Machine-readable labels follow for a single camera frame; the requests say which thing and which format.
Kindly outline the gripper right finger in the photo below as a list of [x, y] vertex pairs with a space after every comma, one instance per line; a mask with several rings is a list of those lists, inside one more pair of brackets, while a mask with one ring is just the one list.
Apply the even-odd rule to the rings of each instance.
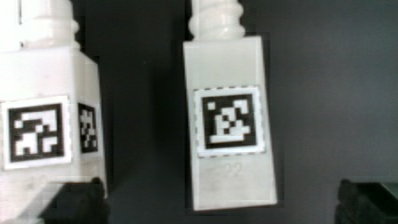
[[335, 224], [398, 224], [398, 182], [342, 180]]

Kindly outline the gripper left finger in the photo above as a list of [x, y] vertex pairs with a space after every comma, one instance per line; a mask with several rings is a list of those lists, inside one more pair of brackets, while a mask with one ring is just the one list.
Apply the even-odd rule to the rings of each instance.
[[40, 214], [45, 224], [109, 224], [109, 215], [102, 179], [68, 182]]

